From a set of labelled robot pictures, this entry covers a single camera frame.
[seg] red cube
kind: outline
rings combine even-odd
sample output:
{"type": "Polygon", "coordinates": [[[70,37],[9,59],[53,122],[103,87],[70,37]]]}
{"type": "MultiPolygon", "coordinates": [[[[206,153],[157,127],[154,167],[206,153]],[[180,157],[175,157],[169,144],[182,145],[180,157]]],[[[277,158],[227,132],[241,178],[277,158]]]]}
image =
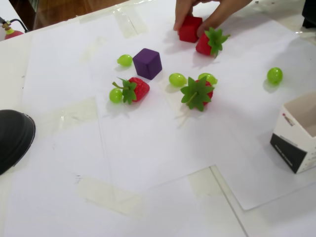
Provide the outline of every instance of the red cube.
{"type": "Polygon", "coordinates": [[[178,32],[180,40],[191,43],[197,42],[197,31],[202,22],[203,20],[200,17],[187,16],[178,32]]]}

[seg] wooden floor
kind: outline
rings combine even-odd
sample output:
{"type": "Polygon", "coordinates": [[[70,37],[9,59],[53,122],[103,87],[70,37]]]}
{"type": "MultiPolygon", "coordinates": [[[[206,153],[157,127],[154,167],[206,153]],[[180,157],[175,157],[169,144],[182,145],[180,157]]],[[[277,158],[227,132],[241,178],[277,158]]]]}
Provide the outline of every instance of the wooden floor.
{"type": "Polygon", "coordinates": [[[39,0],[34,30],[127,0],[39,0]]]}

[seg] black label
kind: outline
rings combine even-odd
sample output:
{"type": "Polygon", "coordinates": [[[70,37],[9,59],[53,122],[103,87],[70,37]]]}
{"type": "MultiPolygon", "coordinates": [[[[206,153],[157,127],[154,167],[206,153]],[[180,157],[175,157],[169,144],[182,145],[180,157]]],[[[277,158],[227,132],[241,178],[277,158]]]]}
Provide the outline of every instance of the black label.
{"type": "Polygon", "coordinates": [[[285,160],[285,162],[291,167],[293,172],[296,173],[307,152],[293,146],[291,143],[275,134],[272,135],[270,143],[280,154],[283,160],[285,160]]]}

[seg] green grape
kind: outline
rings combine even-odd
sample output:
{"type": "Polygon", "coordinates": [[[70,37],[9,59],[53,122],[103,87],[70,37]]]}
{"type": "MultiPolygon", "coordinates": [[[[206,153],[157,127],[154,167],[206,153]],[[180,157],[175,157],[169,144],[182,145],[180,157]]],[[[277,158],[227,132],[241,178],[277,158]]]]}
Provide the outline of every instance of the green grape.
{"type": "Polygon", "coordinates": [[[111,90],[111,92],[110,92],[110,100],[111,100],[113,103],[119,103],[119,102],[121,102],[121,100],[122,100],[122,95],[123,95],[123,93],[121,92],[120,89],[114,88],[114,89],[111,90]]]}
{"type": "Polygon", "coordinates": [[[133,58],[128,54],[124,54],[120,58],[118,58],[118,64],[121,64],[124,67],[129,67],[130,65],[132,65],[132,62],[133,58]]]}
{"type": "Polygon", "coordinates": [[[201,80],[203,77],[206,77],[206,81],[208,81],[211,85],[217,84],[217,79],[210,73],[202,73],[199,75],[198,79],[201,80]]]}
{"type": "Polygon", "coordinates": [[[280,68],[271,68],[268,71],[268,82],[272,85],[278,85],[282,81],[283,72],[280,68]]]}
{"type": "Polygon", "coordinates": [[[175,87],[183,87],[187,83],[187,79],[180,73],[173,73],[169,76],[169,82],[175,87]]]}

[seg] black dome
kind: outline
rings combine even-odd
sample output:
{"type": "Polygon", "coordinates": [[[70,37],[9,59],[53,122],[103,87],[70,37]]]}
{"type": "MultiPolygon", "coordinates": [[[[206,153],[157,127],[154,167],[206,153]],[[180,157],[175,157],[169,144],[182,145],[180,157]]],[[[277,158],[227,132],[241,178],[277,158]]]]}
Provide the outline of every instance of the black dome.
{"type": "Polygon", "coordinates": [[[31,117],[14,110],[0,111],[0,175],[23,157],[34,136],[31,117]]]}

